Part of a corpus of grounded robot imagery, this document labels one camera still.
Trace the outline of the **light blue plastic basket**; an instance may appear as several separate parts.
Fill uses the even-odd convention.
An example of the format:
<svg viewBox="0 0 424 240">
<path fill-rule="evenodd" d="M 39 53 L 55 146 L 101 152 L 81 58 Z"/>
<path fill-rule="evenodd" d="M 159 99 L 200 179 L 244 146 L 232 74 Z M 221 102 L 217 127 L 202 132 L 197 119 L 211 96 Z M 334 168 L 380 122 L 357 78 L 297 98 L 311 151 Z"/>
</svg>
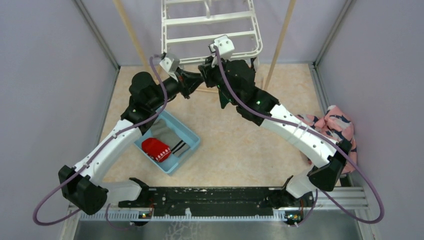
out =
<svg viewBox="0 0 424 240">
<path fill-rule="evenodd" d="M 134 144 L 150 161 L 172 175 L 200 146 L 201 139 L 172 114 L 162 111 Z"/>
</svg>

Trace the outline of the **grey striped sock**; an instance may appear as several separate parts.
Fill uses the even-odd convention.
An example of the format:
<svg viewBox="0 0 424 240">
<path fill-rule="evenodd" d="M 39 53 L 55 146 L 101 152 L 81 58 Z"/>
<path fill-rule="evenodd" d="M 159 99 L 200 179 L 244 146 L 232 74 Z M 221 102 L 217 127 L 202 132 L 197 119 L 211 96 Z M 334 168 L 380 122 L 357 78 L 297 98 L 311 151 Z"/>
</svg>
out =
<svg viewBox="0 0 424 240">
<path fill-rule="evenodd" d="M 171 153 L 181 157 L 190 146 L 182 140 L 173 129 L 169 128 L 166 121 L 158 119 L 150 128 L 152 136 L 169 146 Z"/>
</svg>

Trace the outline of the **white clip hanger frame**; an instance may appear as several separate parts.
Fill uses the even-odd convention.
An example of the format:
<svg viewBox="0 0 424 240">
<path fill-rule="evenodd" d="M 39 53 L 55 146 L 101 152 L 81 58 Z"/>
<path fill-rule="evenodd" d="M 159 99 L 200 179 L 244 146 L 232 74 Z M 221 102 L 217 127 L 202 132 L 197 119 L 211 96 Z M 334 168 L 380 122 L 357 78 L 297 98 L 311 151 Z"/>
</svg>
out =
<svg viewBox="0 0 424 240">
<path fill-rule="evenodd" d="M 233 59 L 262 52 L 252 0 L 161 1 L 161 50 L 177 55 L 183 65 L 202 63 L 210 55 L 209 45 L 223 35 L 235 45 Z"/>
</svg>

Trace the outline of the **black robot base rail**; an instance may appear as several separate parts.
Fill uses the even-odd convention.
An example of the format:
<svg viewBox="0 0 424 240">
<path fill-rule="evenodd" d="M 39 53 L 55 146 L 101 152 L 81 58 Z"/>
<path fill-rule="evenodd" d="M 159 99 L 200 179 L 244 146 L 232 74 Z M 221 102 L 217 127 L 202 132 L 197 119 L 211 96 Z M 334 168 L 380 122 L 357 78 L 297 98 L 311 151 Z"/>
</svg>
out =
<svg viewBox="0 0 424 240">
<path fill-rule="evenodd" d="M 159 221 L 288 221 L 303 220 L 312 207 L 312 192 L 292 197 L 285 187 L 153 187 L 137 178 L 141 187 L 134 200 L 120 208 L 146 208 L 145 217 Z"/>
</svg>

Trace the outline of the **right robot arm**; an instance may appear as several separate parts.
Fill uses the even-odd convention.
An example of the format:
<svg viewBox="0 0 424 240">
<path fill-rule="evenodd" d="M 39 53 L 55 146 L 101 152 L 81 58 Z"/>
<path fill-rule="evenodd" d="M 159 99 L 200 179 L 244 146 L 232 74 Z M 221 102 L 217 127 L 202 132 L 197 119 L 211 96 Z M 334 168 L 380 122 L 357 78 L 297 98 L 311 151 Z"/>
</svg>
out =
<svg viewBox="0 0 424 240">
<path fill-rule="evenodd" d="M 312 168 L 285 183 L 281 193 L 284 204 L 295 206 L 313 190 L 333 191 L 347 164 L 351 140 L 290 113 L 277 98 L 256 86 L 256 71 L 244 60 L 223 60 L 218 65 L 208 57 L 198 70 L 208 88 L 217 87 L 222 108 L 235 105 L 244 119 L 278 134 L 312 162 Z"/>
</svg>

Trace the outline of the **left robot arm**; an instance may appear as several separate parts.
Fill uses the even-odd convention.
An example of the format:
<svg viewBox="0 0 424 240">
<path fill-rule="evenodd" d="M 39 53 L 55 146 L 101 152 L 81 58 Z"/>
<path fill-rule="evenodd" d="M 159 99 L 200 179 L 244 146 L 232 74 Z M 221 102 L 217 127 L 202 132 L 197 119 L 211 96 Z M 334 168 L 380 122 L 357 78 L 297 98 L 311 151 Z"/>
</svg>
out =
<svg viewBox="0 0 424 240">
<path fill-rule="evenodd" d="M 179 121 L 167 118 L 164 105 L 177 95 L 189 97 L 204 78 L 199 73 L 178 69 L 156 83 L 152 75 L 137 73 L 129 86 L 129 104 L 107 137 L 75 166 L 63 166 L 58 173 L 62 195 L 87 215 L 108 204 L 131 201 L 138 207 L 149 203 L 150 193 L 136 178 L 118 183 L 103 179 L 123 152 L 133 144 L 156 165 L 171 173 L 199 139 Z"/>
</svg>

